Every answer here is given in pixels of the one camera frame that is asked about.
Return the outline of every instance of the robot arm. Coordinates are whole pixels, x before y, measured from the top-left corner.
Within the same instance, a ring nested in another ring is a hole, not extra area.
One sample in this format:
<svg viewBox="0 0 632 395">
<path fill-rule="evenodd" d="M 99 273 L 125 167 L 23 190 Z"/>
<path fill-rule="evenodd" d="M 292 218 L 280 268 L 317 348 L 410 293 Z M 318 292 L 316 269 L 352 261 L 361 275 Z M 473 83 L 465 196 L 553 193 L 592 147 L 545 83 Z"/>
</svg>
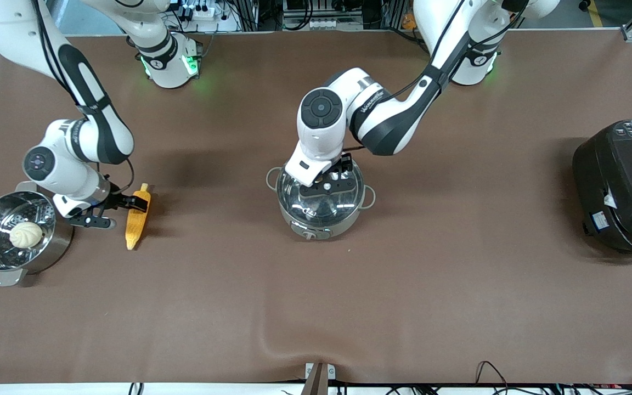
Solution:
<svg viewBox="0 0 632 395">
<path fill-rule="evenodd" d="M 404 101 L 356 68 L 331 78 L 303 98 L 297 117 L 299 142 L 285 171 L 311 187 L 342 155 L 345 128 L 374 155 L 394 155 L 411 140 L 421 118 L 450 80 L 480 82 L 491 70 L 509 11 L 535 8 L 537 17 L 559 0 L 414 2 L 414 14 L 431 61 Z"/>
<path fill-rule="evenodd" d="M 133 41 L 146 72 L 163 88 L 176 88 L 199 74 L 198 44 L 182 33 L 170 33 L 160 12 L 170 0 L 82 0 L 107 15 Z"/>
<path fill-rule="evenodd" d="M 72 218 L 94 207 L 143 210 L 143 202 L 125 200 L 88 164 L 123 163 L 133 152 L 133 136 L 84 55 L 55 27 L 43 0 L 0 0 L 0 54 L 58 80 L 84 114 L 80 120 L 51 123 L 23 160 L 26 175 L 55 193 L 60 213 Z M 87 225 L 112 223 L 103 218 Z"/>
</svg>

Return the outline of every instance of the wire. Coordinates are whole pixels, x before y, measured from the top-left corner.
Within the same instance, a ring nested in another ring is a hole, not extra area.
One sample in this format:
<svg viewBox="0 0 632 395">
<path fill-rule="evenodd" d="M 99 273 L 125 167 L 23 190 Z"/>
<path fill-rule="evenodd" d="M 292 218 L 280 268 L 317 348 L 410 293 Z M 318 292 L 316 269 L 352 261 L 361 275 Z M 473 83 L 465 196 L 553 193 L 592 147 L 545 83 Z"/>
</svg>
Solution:
<svg viewBox="0 0 632 395">
<path fill-rule="evenodd" d="M 343 150 L 344 153 L 349 153 L 352 151 L 357 151 L 357 150 L 362 150 L 362 148 L 364 148 L 364 145 L 361 145 L 359 147 L 350 147 L 350 148 L 346 148 Z"/>
<path fill-rule="evenodd" d="M 135 387 L 135 386 L 136 386 L 135 382 L 131 383 L 131 387 L 128 388 L 128 395 L 131 395 L 131 393 L 133 393 L 133 387 Z M 136 395 L 142 395 L 143 387 L 145 387 L 145 385 L 142 382 L 139 382 L 138 383 L 138 392 L 136 392 Z"/>
<path fill-rule="evenodd" d="M 389 31 L 394 32 L 394 33 L 397 33 L 401 37 L 404 37 L 404 38 L 406 38 L 406 40 L 409 40 L 411 42 L 426 43 L 426 42 L 424 42 L 424 40 L 421 40 L 420 38 L 417 38 L 417 37 L 411 37 L 409 35 L 406 35 L 406 33 L 402 32 L 401 30 L 396 29 L 394 27 L 387 27 L 386 30 L 389 30 Z"/>
<path fill-rule="evenodd" d="M 185 32 L 184 28 L 182 27 L 182 21 L 180 21 L 180 17 L 177 16 L 177 13 L 175 12 L 175 10 L 171 10 L 173 14 L 175 14 L 175 19 L 177 20 L 177 25 L 180 28 L 180 32 Z"/>
<path fill-rule="evenodd" d="M 517 21 L 520 20 L 521 15 L 523 15 L 523 11 L 526 10 L 526 8 L 528 7 L 528 3 L 530 2 L 530 0 L 526 0 L 526 2 L 523 5 L 523 8 L 521 8 L 520 12 L 517 13 L 513 20 L 511 22 L 509 22 L 508 25 L 506 25 L 506 27 L 504 29 L 502 29 L 500 32 L 496 33 L 496 35 L 491 35 L 490 37 L 485 38 L 484 40 L 481 40 L 481 42 L 476 43 L 472 48 L 470 48 L 470 50 L 475 50 L 477 47 L 484 45 L 485 43 L 490 42 L 491 40 L 494 40 L 495 38 L 503 35 L 504 33 L 506 33 L 507 30 L 511 29 L 511 27 L 514 25 L 514 23 L 516 23 Z"/>
<path fill-rule="evenodd" d="M 216 35 L 211 35 L 211 41 L 208 42 L 208 45 L 206 46 L 206 50 L 204 50 L 204 52 L 201 53 L 201 58 L 205 58 L 206 55 L 208 55 L 208 50 L 211 49 L 211 46 L 213 45 L 213 40 L 216 39 Z"/>
<path fill-rule="evenodd" d="M 292 32 L 295 32 L 296 30 L 301 30 L 304 27 L 306 27 L 306 25 L 309 24 L 309 22 L 311 22 L 311 18 L 314 15 L 314 7 L 313 4 L 311 4 L 311 0 L 304 0 L 304 18 L 303 20 L 301 20 L 301 22 L 296 25 L 296 27 L 284 27 L 284 30 L 291 30 Z"/>
<path fill-rule="evenodd" d="M 479 378 L 482 377 L 482 370 L 484 370 L 484 366 L 485 365 L 489 365 L 492 367 L 492 369 L 494 369 L 494 371 L 496 372 L 497 375 L 499 375 L 499 378 L 502 380 L 502 382 L 504 382 L 505 386 L 509 386 L 508 384 L 506 384 L 506 379 L 504 378 L 504 376 L 501 374 L 501 372 L 499 372 L 499 369 L 496 368 L 496 366 L 494 366 L 494 363 L 489 362 L 488 360 L 483 360 L 482 362 L 480 362 L 477 365 L 477 375 L 475 377 L 475 384 L 479 383 Z"/>
<path fill-rule="evenodd" d="M 138 0 L 138 3 L 135 3 L 133 5 L 128 5 L 126 3 L 122 3 L 119 0 L 114 0 L 114 2 L 122 5 L 123 7 L 127 7 L 127 8 L 135 8 L 135 7 L 140 7 L 141 4 L 143 4 L 143 2 L 145 2 L 145 0 Z"/>
<path fill-rule="evenodd" d="M 401 395 L 401 392 L 399 392 L 399 388 L 404 387 L 392 387 L 391 390 L 389 390 L 389 392 L 385 393 L 384 395 L 391 395 L 392 393 L 396 393 L 396 395 Z"/>
<path fill-rule="evenodd" d="M 130 188 L 131 185 L 133 185 L 133 181 L 136 179 L 136 171 L 133 169 L 133 164 L 131 164 L 131 160 L 126 158 L 126 162 L 128 163 L 128 168 L 131 169 L 131 180 L 130 182 L 128 182 L 125 187 L 121 188 L 120 190 L 117 190 L 115 192 L 112 192 L 111 195 L 118 195 L 120 193 L 123 193 L 123 191 L 125 191 L 126 189 Z"/>
<path fill-rule="evenodd" d="M 445 34 L 447 33 L 447 31 L 450 29 L 450 25 L 452 25 L 452 21 L 455 19 L 455 17 L 457 16 L 457 13 L 459 12 L 460 8 L 462 8 L 462 5 L 465 3 L 465 0 L 459 2 L 457 4 L 457 8 L 455 8 L 454 12 L 452 13 L 452 15 L 450 16 L 450 19 L 447 21 L 445 27 L 442 30 L 441 36 L 438 38 L 438 41 L 436 42 L 436 46 L 433 48 L 433 52 L 431 52 L 431 62 L 436 58 L 436 53 L 438 52 L 438 48 L 441 47 L 441 42 L 443 41 L 443 37 L 445 37 Z M 424 75 L 426 75 L 426 70 L 424 69 L 421 74 L 419 74 L 418 77 L 416 77 L 413 81 L 411 81 L 411 83 L 409 83 L 408 85 L 406 85 L 406 87 L 403 87 L 399 90 L 399 92 L 394 93 L 394 95 L 389 95 L 388 97 L 385 97 L 381 100 L 378 100 L 379 103 L 384 103 L 388 100 L 391 100 L 395 97 L 398 97 L 399 95 L 401 95 L 402 93 L 406 92 L 407 90 L 409 90 L 411 87 L 413 87 L 413 85 L 415 85 L 421 78 L 424 77 Z"/>
<path fill-rule="evenodd" d="M 428 48 L 426 48 L 426 41 L 419 39 L 419 37 L 416 35 L 416 29 L 411 29 L 411 33 L 412 35 L 414 35 L 414 38 L 416 38 L 416 43 L 418 43 L 419 48 L 421 48 L 421 50 L 423 50 L 426 55 L 428 55 Z"/>
<path fill-rule="evenodd" d="M 237 5 L 236 5 L 236 10 L 233 10 L 233 7 L 231 7 L 231 3 L 228 3 L 228 8 L 231 10 L 231 13 L 233 13 L 233 20 L 235 20 L 236 23 L 238 23 L 238 20 L 235 19 L 235 16 L 238 15 L 238 18 L 240 18 L 240 20 L 242 20 L 243 22 L 248 23 L 248 25 L 250 26 L 250 30 L 254 31 L 253 30 L 253 23 L 255 23 L 255 22 L 253 22 L 252 20 L 246 19 L 243 15 L 240 15 L 240 13 L 238 12 L 238 6 Z"/>
<path fill-rule="evenodd" d="M 55 77 L 55 80 L 58 81 L 60 86 L 68 92 L 70 97 L 72 97 L 72 100 L 75 102 L 75 105 L 80 105 L 80 102 L 78 102 L 75 95 L 73 95 L 70 85 L 67 84 L 67 80 L 65 79 L 65 75 L 63 74 L 63 68 L 60 66 L 60 62 L 58 62 L 57 56 L 55 56 L 55 50 L 53 49 L 53 45 L 50 42 L 50 36 L 48 36 L 48 30 L 46 30 L 45 22 L 43 21 L 43 14 L 41 13 L 40 4 L 38 3 L 38 0 L 31 0 L 31 4 L 38 20 L 38 35 L 40 36 L 43 56 L 46 59 L 48 68 L 50 69 L 50 74 L 52 74 L 53 77 Z"/>
</svg>

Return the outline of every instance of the black cable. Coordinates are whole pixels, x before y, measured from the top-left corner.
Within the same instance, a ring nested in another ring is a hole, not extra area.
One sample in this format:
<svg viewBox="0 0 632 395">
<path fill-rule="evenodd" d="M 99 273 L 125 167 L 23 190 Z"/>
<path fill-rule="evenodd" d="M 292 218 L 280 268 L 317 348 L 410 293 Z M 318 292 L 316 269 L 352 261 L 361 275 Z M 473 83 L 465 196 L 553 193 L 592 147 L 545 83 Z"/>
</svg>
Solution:
<svg viewBox="0 0 632 395">
<path fill-rule="evenodd" d="M 248 23 L 248 25 L 250 26 L 250 28 L 253 28 L 253 22 L 252 20 L 246 19 L 243 15 L 240 15 L 240 13 L 238 12 L 238 6 L 236 5 L 236 11 L 235 13 L 233 12 L 233 8 L 230 6 L 230 4 L 228 5 L 228 8 L 230 8 L 231 12 L 233 13 L 233 20 L 235 20 L 235 16 L 238 15 L 238 18 L 240 18 L 240 20 L 242 20 L 243 22 Z"/>
<path fill-rule="evenodd" d="M 523 393 L 528 393 L 529 395 L 538 395 L 537 392 L 532 392 L 529 390 L 524 390 L 524 388 L 518 388 L 518 387 L 506 387 L 506 388 L 502 388 L 501 390 L 498 390 L 494 393 L 492 393 L 492 395 L 499 395 L 500 393 L 504 393 L 504 395 L 507 395 L 507 393 L 509 391 L 519 391 L 519 392 L 523 392 Z"/>
<path fill-rule="evenodd" d="M 292 32 L 295 32 L 296 30 L 301 30 L 306 27 L 309 22 L 311 22 L 311 17 L 313 17 L 313 15 L 314 7 L 313 4 L 311 4 L 311 0 L 304 0 L 304 19 L 298 25 L 296 25 L 296 27 L 284 27 L 284 29 L 291 30 Z"/>
<path fill-rule="evenodd" d="M 421 48 L 421 50 L 423 50 L 423 52 L 426 53 L 426 55 L 428 55 L 428 48 L 426 48 L 426 41 L 419 39 L 419 37 L 416 35 L 416 29 L 411 29 L 411 33 L 412 35 L 414 35 L 414 38 L 416 38 L 416 43 L 418 43 L 419 48 Z"/>
<path fill-rule="evenodd" d="M 421 40 L 420 38 L 411 37 L 411 36 L 407 35 L 406 33 L 402 32 L 399 29 L 394 29 L 394 27 L 387 27 L 386 30 L 389 30 L 389 31 L 394 32 L 394 33 L 397 33 L 401 37 L 404 37 L 404 38 L 406 38 L 406 40 L 409 40 L 411 42 L 426 43 L 426 42 L 424 42 L 424 40 Z"/>
<path fill-rule="evenodd" d="M 41 40 L 43 56 L 46 59 L 48 67 L 50 68 L 50 74 L 52 74 L 53 77 L 55 77 L 55 80 L 58 81 L 60 86 L 67 91 L 67 93 L 72 98 L 72 101 L 75 102 L 75 105 L 79 106 L 80 102 L 78 102 L 77 98 L 72 92 L 72 88 L 70 88 L 70 85 L 68 85 L 67 80 L 65 79 L 65 74 L 63 74 L 63 68 L 62 66 L 60 66 L 58 57 L 55 55 L 55 49 L 50 42 L 50 36 L 48 36 L 48 30 L 46 29 L 45 22 L 43 21 L 43 14 L 40 9 L 40 4 L 38 3 L 38 0 L 31 0 L 31 3 L 33 5 L 33 10 L 35 11 L 36 18 L 38 20 L 38 35 L 40 36 Z"/>
<path fill-rule="evenodd" d="M 133 382 L 131 383 L 131 387 L 128 388 L 128 395 L 131 395 L 131 393 L 133 393 L 133 387 L 136 386 L 136 383 Z M 136 395 L 142 395 L 143 394 L 143 387 L 145 387 L 145 385 L 142 382 L 138 383 L 138 392 L 136 392 Z"/>
<path fill-rule="evenodd" d="M 499 372 L 499 369 L 497 369 L 497 368 L 496 368 L 496 366 L 494 366 L 494 363 L 491 363 L 491 362 L 489 362 L 488 360 L 483 360 L 482 362 L 480 362 L 480 363 L 477 365 L 477 375 L 476 375 L 476 377 L 475 377 L 475 384 L 478 384 L 478 383 L 479 383 L 479 378 L 481 378 L 481 377 L 482 377 L 482 370 L 484 370 L 484 366 L 485 366 L 485 365 L 489 365 L 489 366 L 491 366 L 491 367 L 492 367 L 492 369 L 494 369 L 494 371 L 496 372 L 496 374 L 497 374 L 497 375 L 499 375 L 499 378 L 502 380 L 502 382 L 504 382 L 504 385 L 505 385 L 505 386 L 507 386 L 507 387 L 509 386 L 509 385 L 506 383 L 506 378 L 504 378 L 504 376 L 501 374 L 501 372 Z"/>
<path fill-rule="evenodd" d="M 135 3 L 133 5 L 128 5 L 126 3 L 122 3 L 119 0 L 114 0 L 114 2 L 122 5 L 123 7 L 127 7 L 127 8 L 135 8 L 135 7 L 140 7 L 141 4 L 143 4 L 143 2 L 145 2 L 145 0 L 138 0 L 138 3 Z"/>
<path fill-rule="evenodd" d="M 596 393 L 596 395 L 604 395 L 603 393 L 597 391 L 596 388 L 594 388 L 594 387 L 592 387 L 590 385 L 587 385 L 586 387 L 589 388 L 589 390 L 591 390 L 592 392 Z"/>
<path fill-rule="evenodd" d="M 396 393 L 396 395 L 401 395 L 401 392 L 399 392 L 399 388 L 403 388 L 403 387 L 392 387 L 392 389 L 389 390 L 389 392 L 385 393 L 384 395 L 391 395 L 392 393 Z"/>
<path fill-rule="evenodd" d="M 130 188 L 131 185 L 133 185 L 133 181 L 136 179 L 136 171 L 133 169 L 133 164 L 131 164 L 131 160 L 126 158 L 126 162 L 128 163 L 128 168 L 131 169 L 131 180 L 130 182 L 128 182 L 125 187 L 121 188 L 120 190 L 117 190 L 115 192 L 112 192 L 111 195 L 118 195 L 120 193 L 123 193 L 123 191 L 125 191 L 126 189 Z"/>
<path fill-rule="evenodd" d="M 507 32 L 507 30 L 511 29 L 511 27 L 520 20 L 521 15 L 523 15 L 523 11 L 526 10 L 526 8 L 528 7 L 528 3 L 530 2 L 530 0 L 526 0 L 526 2 L 523 5 L 523 8 L 521 8 L 520 12 L 516 14 L 516 16 L 514 17 L 514 19 L 509 22 L 508 25 L 506 25 L 506 27 L 504 29 L 502 29 L 500 32 L 496 33 L 496 35 L 491 35 L 487 38 L 485 38 L 484 40 L 481 40 L 481 42 L 476 43 L 474 46 L 472 46 L 472 48 L 470 48 L 470 50 L 475 50 L 477 47 L 484 45 L 485 43 L 490 42 L 491 40 L 494 40 L 495 38 L 503 35 L 504 33 Z"/>
<path fill-rule="evenodd" d="M 361 145 L 359 147 L 350 147 L 350 148 L 345 148 L 343 150 L 344 153 L 349 153 L 349 152 L 353 152 L 353 151 L 357 151 L 357 150 L 362 150 L 364 148 L 364 145 Z"/>
<path fill-rule="evenodd" d="M 180 21 L 180 17 L 177 16 L 175 10 L 171 10 L 173 14 L 175 14 L 175 19 L 177 20 L 177 25 L 180 27 L 180 32 L 184 33 L 184 28 L 182 27 L 182 21 Z"/>
<path fill-rule="evenodd" d="M 48 69 L 50 69 L 50 74 L 53 75 L 55 80 L 60 84 L 60 86 L 64 90 L 66 90 L 67 92 L 70 92 L 70 89 L 67 86 L 67 82 L 64 82 L 63 80 L 60 79 L 60 77 L 62 76 L 58 77 L 58 75 L 55 74 L 55 69 L 53 69 L 53 63 L 50 62 L 50 55 L 48 54 L 50 47 L 48 47 L 47 42 L 46 42 L 45 22 L 43 22 L 43 14 L 41 13 L 38 0 L 31 0 L 31 5 L 33 7 L 33 12 L 36 13 L 36 20 L 38 22 L 38 38 L 40 38 L 41 40 L 41 50 L 43 50 L 43 56 L 45 57 L 46 63 L 48 64 Z"/>
<path fill-rule="evenodd" d="M 438 38 L 438 41 L 436 42 L 436 46 L 433 48 L 433 52 L 431 52 L 431 62 L 436 58 L 436 53 L 438 52 L 438 48 L 441 47 L 441 43 L 443 41 L 443 37 L 445 37 L 445 33 L 447 33 L 447 31 L 450 29 L 450 25 L 452 25 L 452 21 L 455 19 L 455 17 L 457 16 L 457 13 L 459 12 L 460 8 L 462 8 L 462 5 L 464 3 L 465 3 L 465 0 L 457 4 L 457 8 L 455 8 L 454 12 L 450 16 L 450 19 L 447 21 L 445 27 L 443 28 L 441 36 Z M 389 95 L 388 97 L 378 100 L 379 103 L 384 103 L 388 100 L 391 100 L 392 98 L 398 97 L 399 95 L 401 95 L 402 93 L 406 92 L 411 87 L 413 87 L 413 85 L 416 85 L 416 83 L 418 83 L 419 80 L 424 77 L 424 75 L 426 75 L 425 69 L 421 72 L 421 74 L 419 74 L 418 77 L 416 77 L 413 81 L 411 81 L 411 83 L 406 85 L 406 87 L 401 88 L 399 92 L 394 93 L 394 95 Z"/>
</svg>

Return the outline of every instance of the cooking pot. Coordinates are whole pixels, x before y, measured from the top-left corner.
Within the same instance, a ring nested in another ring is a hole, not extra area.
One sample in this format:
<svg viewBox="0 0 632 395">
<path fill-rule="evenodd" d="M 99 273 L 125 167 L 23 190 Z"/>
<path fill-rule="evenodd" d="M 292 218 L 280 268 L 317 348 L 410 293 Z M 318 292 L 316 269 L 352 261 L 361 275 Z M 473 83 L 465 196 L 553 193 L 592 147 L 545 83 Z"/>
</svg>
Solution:
<svg viewBox="0 0 632 395">
<path fill-rule="evenodd" d="M 276 184 L 270 176 L 279 172 Z M 274 167 L 266 175 L 268 187 L 276 192 L 279 209 L 291 230 L 306 240 L 326 240 L 341 235 L 358 219 L 359 213 L 374 205 L 374 189 L 365 185 L 362 172 L 352 161 L 349 170 L 327 172 L 313 187 L 307 188 L 284 171 Z M 364 205 L 365 191 L 372 194 L 372 201 Z"/>
<path fill-rule="evenodd" d="M 9 233 L 21 222 L 33 222 L 43 230 L 33 247 L 14 247 Z M 15 192 L 0 197 L 0 286 L 16 285 L 27 273 L 38 273 L 65 253 L 73 228 L 62 218 L 50 199 L 33 182 L 18 184 Z"/>
</svg>

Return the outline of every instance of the label sticker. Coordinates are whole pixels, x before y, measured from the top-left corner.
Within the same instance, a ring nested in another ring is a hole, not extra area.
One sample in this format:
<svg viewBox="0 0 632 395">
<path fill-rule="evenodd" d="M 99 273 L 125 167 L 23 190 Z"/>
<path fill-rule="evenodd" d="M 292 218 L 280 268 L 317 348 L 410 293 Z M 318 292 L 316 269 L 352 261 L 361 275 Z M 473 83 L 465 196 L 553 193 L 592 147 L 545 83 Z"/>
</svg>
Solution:
<svg viewBox="0 0 632 395">
<path fill-rule="evenodd" d="M 609 227 L 609 222 L 606 220 L 604 212 L 593 213 L 591 215 L 591 218 L 592 220 L 594 220 L 594 226 L 596 227 L 596 230 L 602 230 Z"/>
</svg>

